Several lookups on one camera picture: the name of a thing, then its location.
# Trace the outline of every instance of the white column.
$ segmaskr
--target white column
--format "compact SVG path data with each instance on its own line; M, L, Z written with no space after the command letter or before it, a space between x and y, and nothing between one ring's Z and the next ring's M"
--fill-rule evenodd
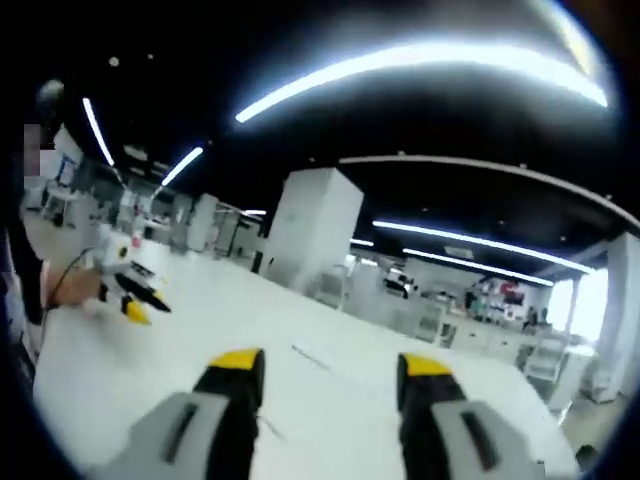
M564 331L566 333L569 333L571 331L573 316L576 313L576 303L578 302L578 285L580 285L580 279L573 280L573 290L571 291L571 304L569 306L569 317L567 318L567 324L564 327Z
M209 231L213 226L213 214L217 205L218 199L206 193L198 200L187 229L187 244L191 250L196 252L204 250Z
M363 198L335 168L292 172L269 232L261 273L309 293L321 271L344 264Z
M608 251L609 288L607 308L597 350L611 369L609 388L603 395L613 399L619 391L633 389L638 377L634 350L640 346L640 240L624 233Z

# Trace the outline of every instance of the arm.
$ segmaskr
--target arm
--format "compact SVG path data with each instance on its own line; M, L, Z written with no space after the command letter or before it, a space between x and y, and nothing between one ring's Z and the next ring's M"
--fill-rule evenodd
M100 288L100 274L92 269L79 269L69 271L62 278L64 270L49 268L48 262L43 262L33 251L24 224L17 212L11 215L8 232L11 257L22 284L25 311L29 322L40 325L46 307L79 305L86 299L97 296Z

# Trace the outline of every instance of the fluorescent light strip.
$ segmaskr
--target fluorescent light strip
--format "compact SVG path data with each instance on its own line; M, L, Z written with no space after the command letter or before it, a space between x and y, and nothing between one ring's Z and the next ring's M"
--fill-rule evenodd
M523 273L516 273L510 270L504 270L502 268L490 267L488 265L482 265L481 263L469 262L467 260L460 260L459 258L445 257L443 255L435 255L433 253L420 252L418 250L411 250L410 248L405 248L402 251L410 255L416 255L416 256L425 257L425 258L432 258L434 260L440 260L442 262L456 263L458 265L464 265L465 267L477 268L479 270L485 270L487 272L506 275L507 277L519 278L520 280L526 280L528 282L538 283L546 287L553 286L553 282L550 282L549 280L544 280L543 278L532 277L530 275L524 275Z
M96 137L98 141L98 145L100 145L100 150L102 150L102 154L104 158L107 159L107 163L113 167L113 158L107 149L107 144L104 143L104 138L102 138L102 133L100 133L100 127L98 127L98 121L96 120L96 116L93 113L93 107L91 106L91 101L88 98L82 99L82 104L84 105L84 111L87 114L87 118L89 119L89 124L91 125L91 129L93 130L93 135Z
M533 50L512 46L429 42L389 48L335 63L289 83L249 105L236 115L244 123L270 107L325 83L383 68L442 63L467 63L496 67L578 93L607 107L604 92L569 65Z
M373 242L369 240L358 240L357 238L352 238L351 243L354 245L364 245L365 247L373 247Z
M476 243L478 245L485 245L487 247L499 248L501 250L520 253L521 255L527 255L529 257L539 258L540 260L546 260L548 262L564 265L565 267L573 268L574 270L578 270L584 273L592 273L595 271L591 267L587 267L585 265L581 265L579 263L572 262L570 260L565 260L564 258L556 257L554 255L549 255L548 253L538 252L536 250L531 250L529 248L516 247L515 245L509 245L507 243L494 242L492 240L486 240L484 238L471 237L469 235L461 235L459 233L453 233L453 232L445 232L443 230L434 230L432 228L422 228L422 227L415 227L412 225L401 225L398 223L390 223L390 222L380 222L377 220L373 222L373 225L375 227L380 227L380 228L391 228L393 230L403 230L405 232L415 232L415 233L421 233L423 235L433 235L436 237L451 238L453 240L462 240L463 242Z
M202 148L200 147L196 147L193 150L191 150L182 160L180 160L180 163L178 163L178 165L173 167L173 170L169 172L169 174L164 178L164 180L162 180L162 186L166 187L167 185L169 185L169 182L171 182L171 180L176 178L176 176L182 170L184 170L187 167L187 165L189 165L193 160L198 158L198 156L201 153L202 153Z

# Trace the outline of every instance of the window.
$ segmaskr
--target window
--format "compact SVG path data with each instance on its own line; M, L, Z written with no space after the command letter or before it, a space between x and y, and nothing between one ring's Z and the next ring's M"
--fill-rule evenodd
M609 275L606 269L584 275L578 285L575 313L571 322L571 333L589 341L600 336L604 312L607 307Z
M573 280L563 280L553 286L551 298L549 299L547 322L553 326L554 330L564 332L569 320L572 295Z

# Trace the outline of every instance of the white tabletop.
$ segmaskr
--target white tabletop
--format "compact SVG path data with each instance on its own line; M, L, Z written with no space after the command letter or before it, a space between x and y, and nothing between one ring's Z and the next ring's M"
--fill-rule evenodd
M503 338L510 338L512 341L518 342L522 346L535 347L543 338L541 335L525 335L524 333L508 330L499 325L477 322L473 319L457 314L445 313L442 316L442 321L456 327L467 327L476 331L485 331L491 336L500 335ZM565 352L569 355L579 355L584 357L594 357L596 355L594 348L589 345L569 345L565 349Z
M64 202L74 202L79 198L77 193L71 193L71 190L61 187L49 188L47 193L49 196L58 198Z
M267 370L253 479L401 479L395 405L399 352L446 363L528 439L547 472L577 472L571 447L514 367L440 349L336 312L226 261L144 241L135 260L168 279L173 313L153 326L111 312L58 310L47 323L34 395L81 469L113 458L128 428L175 391L190 391L214 356L259 346ZM293 350L305 351L320 368Z
M146 219L144 221L144 226L149 228L154 228L156 230L163 230L166 232L171 231L171 227L169 225L166 225L164 223L160 223L151 219Z

